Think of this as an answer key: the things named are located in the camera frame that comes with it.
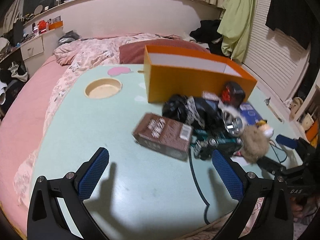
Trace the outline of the orange cardboard box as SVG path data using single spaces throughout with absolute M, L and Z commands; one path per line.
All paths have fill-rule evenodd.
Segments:
M 164 103 L 172 95 L 220 95 L 228 82 L 236 82 L 248 100 L 257 80 L 229 58 L 202 51 L 146 46 L 143 73 L 149 103 Z

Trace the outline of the small orange box on shelf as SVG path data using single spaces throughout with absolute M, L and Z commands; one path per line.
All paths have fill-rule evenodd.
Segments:
M 50 25 L 48 25 L 49 27 L 49 30 L 53 30 L 53 29 L 56 29 L 56 28 L 60 28 L 63 26 L 63 21 L 58 21 L 58 22 L 54 22 Z

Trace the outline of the pink floral blanket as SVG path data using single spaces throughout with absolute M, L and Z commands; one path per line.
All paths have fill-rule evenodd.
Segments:
M 101 64 L 120 63 L 120 48 L 134 43 L 144 47 L 145 41 L 159 40 L 157 34 L 127 34 L 108 38 L 89 38 L 65 43 L 23 87 L 9 113 L 2 121 L 1 153 L 13 158 L 14 193 L 9 196 L 15 205 L 27 210 L 29 185 L 36 151 L 55 112 L 78 77 Z

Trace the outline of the black hanging garment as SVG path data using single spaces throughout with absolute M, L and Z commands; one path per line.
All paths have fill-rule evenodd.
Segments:
M 294 38 L 304 49 L 311 42 L 312 18 L 304 0 L 271 0 L 265 25 Z

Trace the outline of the beige furry plush toy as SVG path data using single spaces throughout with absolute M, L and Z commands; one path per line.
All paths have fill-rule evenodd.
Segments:
M 259 120 L 252 125 L 247 124 L 240 135 L 242 147 L 234 153 L 234 156 L 243 157 L 250 164 L 256 163 L 267 154 L 273 134 L 274 129 L 267 120 Z

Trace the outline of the dark red pillow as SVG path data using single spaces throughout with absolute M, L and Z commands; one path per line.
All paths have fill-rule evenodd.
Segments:
M 167 46 L 178 47 L 184 49 L 192 49 L 196 51 L 210 53 L 197 43 L 184 40 L 156 39 L 140 42 L 133 42 L 119 47 L 119 63 L 120 64 L 143 64 L 145 46 Z

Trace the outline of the brown printed box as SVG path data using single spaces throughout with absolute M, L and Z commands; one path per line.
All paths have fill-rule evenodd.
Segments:
M 136 142 L 155 152 L 187 161 L 193 128 L 182 122 L 146 113 L 132 132 Z

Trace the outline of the white bedside drawer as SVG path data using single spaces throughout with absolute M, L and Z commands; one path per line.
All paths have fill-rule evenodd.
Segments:
M 21 54 L 28 76 L 32 77 L 58 47 L 63 27 L 43 33 L 21 45 Z

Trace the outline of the grey bag on bed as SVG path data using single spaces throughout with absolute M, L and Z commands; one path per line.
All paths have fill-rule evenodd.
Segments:
M 65 35 L 63 35 L 59 40 L 58 40 L 58 46 L 61 46 L 65 43 L 71 43 L 75 40 L 78 40 L 80 38 L 80 35 L 78 35 L 76 32 L 69 31 L 67 33 L 65 33 Z

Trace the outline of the black clothes pile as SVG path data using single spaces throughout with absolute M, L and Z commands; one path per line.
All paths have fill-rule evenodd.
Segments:
M 202 20 L 200 21 L 201 26 L 191 31 L 189 35 L 197 42 L 208 44 L 212 54 L 225 56 L 221 49 L 223 36 L 217 32 L 220 23 L 221 20 Z

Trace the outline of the black lace garment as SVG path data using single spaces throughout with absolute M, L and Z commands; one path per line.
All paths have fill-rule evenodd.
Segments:
M 193 96 L 173 95 L 164 103 L 162 116 L 204 131 L 223 126 L 219 102 Z

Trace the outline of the green toy car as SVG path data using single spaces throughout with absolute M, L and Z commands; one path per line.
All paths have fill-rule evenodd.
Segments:
M 212 131 L 195 129 L 191 139 L 194 158 L 207 160 L 212 157 L 214 150 L 228 155 L 240 150 L 243 146 L 243 140 L 240 137 L 245 124 L 240 114 L 224 111 L 221 127 Z

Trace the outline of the black red pouch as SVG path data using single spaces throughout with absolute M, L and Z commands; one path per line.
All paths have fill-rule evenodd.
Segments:
M 221 92 L 221 101 L 235 108 L 240 107 L 245 97 L 245 91 L 236 82 L 228 82 Z

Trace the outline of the green hanging jacket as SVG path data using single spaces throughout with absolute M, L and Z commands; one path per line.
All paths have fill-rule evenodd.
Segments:
M 222 53 L 241 62 L 245 56 L 256 0 L 224 0 L 217 32 L 222 35 Z

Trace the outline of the metal clip on table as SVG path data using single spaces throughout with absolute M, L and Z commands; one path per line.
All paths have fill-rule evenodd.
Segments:
M 264 102 L 265 102 L 265 104 L 266 104 L 267 106 L 270 104 L 270 100 L 271 100 L 271 98 L 266 98 L 266 99 L 264 100 Z

